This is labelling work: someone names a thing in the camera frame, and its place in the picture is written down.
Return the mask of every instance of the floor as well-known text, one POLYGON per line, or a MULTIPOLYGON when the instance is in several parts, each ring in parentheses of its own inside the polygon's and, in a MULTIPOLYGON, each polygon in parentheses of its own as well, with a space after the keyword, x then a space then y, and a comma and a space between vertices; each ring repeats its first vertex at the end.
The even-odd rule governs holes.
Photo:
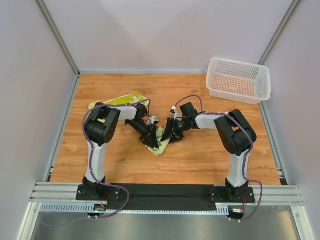
MULTIPOLYGON (((181 98, 197 94, 207 112, 239 109, 257 134, 249 157, 248 177, 264 185, 280 185, 266 130, 258 105, 214 98, 206 88, 205 74, 83 74, 54 166, 51 182, 81 182, 88 164, 88 145, 82 134, 81 120, 88 105, 123 95, 139 93, 152 99, 151 115, 165 128, 170 109, 181 98)), ((192 102, 200 111, 195 97, 192 102)), ((105 175, 109 183, 135 184, 217 184, 225 183, 229 171, 229 153, 217 131, 189 130, 181 142, 169 145, 155 156, 141 142, 140 135, 119 122, 109 143, 105 175)))

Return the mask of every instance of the metal frame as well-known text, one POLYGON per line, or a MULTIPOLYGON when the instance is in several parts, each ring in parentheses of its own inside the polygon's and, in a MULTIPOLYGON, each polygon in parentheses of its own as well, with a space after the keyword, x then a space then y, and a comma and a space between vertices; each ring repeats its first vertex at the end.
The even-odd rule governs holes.
MULTIPOLYGON (((61 124, 61 129, 59 132, 59 136, 55 143, 55 149, 51 156, 51 166, 53 166, 57 154, 60 148, 60 144, 62 141, 63 133, 66 128, 66 124, 69 118, 69 114, 72 108, 72 103, 76 95, 79 78, 80 78, 80 71, 78 70, 70 52, 68 51, 51 15, 50 12, 44 3, 43 0, 35 0, 36 4, 38 5, 40 11, 42 12, 43 17, 47 21, 52 33, 57 40, 59 46, 61 47, 66 59, 68 60, 71 68, 73 69, 74 73, 77 76, 77 80, 75 82, 72 95, 70 97, 70 101, 65 113, 65 117, 63 123, 61 124)), ((284 32, 288 22, 290 21, 291 17, 297 10, 298 6, 301 4, 302 0, 293 0, 290 7, 288 8, 286 14, 284 15, 279 27, 277 28, 275 34, 273 35, 270 43, 268 44, 266 50, 264 51, 260 61, 258 64, 264 65, 267 58, 269 57, 270 53, 274 49, 277 41, 280 39, 282 33, 284 32)), ((275 139, 274 130, 270 123, 268 117, 268 111, 266 109, 266 105, 264 102, 259 104, 260 112, 262 115, 262 119, 264 122, 264 126, 267 132, 267 136, 269 139, 269 143, 272 149, 272 153, 274 156, 274 160, 277 166, 278 174, 280 178, 285 178, 286 174, 283 173, 282 168, 282 156, 279 151, 278 143, 275 139)), ((36 220, 41 209, 41 205, 44 202, 49 203, 68 203, 73 204, 76 200, 76 193, 78 189, 78 185, 80 183, 53 183, 53 182, 37 182, 35 184, 33 193, 30 198, 30 202, 25 213, 19 234, 18 239, 31 239, 32 232, 36 225, 36 220)), ((253 185, 253 188, 256 201, 259 199, 260 196, 260 187, 253 185)), ((217 203, 220 206, 232 206, 232 205, 239 205, 238 203, 217 203)), ((288 186, 288 185, 280 185, 280 186, 263 186, 263 197, 262 197, 262 206, 291 206, 292 213, 295 219, 295 224, 297 226, 299 235, 301 239, 315 239, 313 235, 313 231, 311 229, 311 225, 306 214, 306 210, 297 186, 288 186)))

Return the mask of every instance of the white plastic basket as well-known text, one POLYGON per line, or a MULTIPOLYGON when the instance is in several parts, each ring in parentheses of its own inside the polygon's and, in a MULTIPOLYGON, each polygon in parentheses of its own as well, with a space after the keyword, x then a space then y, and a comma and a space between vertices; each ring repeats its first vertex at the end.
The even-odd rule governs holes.
POLYGON ((209 64, 206 87, 212 97, 258 104, 270 98, 270 72, 266 66, 215 57, 209 64))

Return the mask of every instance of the perforated basket bottom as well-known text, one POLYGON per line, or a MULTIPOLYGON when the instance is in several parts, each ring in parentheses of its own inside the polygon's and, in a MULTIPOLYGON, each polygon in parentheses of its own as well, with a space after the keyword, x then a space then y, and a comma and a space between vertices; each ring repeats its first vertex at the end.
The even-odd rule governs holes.
POLYGON ((255 97, 255 84, 253 82, 233 77, 215 75, 212 88, 228 93, 255 97))

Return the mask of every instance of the white vent strip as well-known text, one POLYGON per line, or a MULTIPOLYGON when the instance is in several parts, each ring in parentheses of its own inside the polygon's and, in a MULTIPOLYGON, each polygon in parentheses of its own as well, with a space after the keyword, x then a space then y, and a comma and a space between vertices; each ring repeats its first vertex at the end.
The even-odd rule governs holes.
MULTIPOLYGON (((51 213, 99 213, 94 210, 94 203, 43 202, 40 212, 51 213)), ((110 214, 116 210, 106 210, 110 214)), ((229 215, 227 205, 217 205, 216 211, 156 211, 156 210, 122 210, 122 214, 166 214, 166 215, 229 215)))

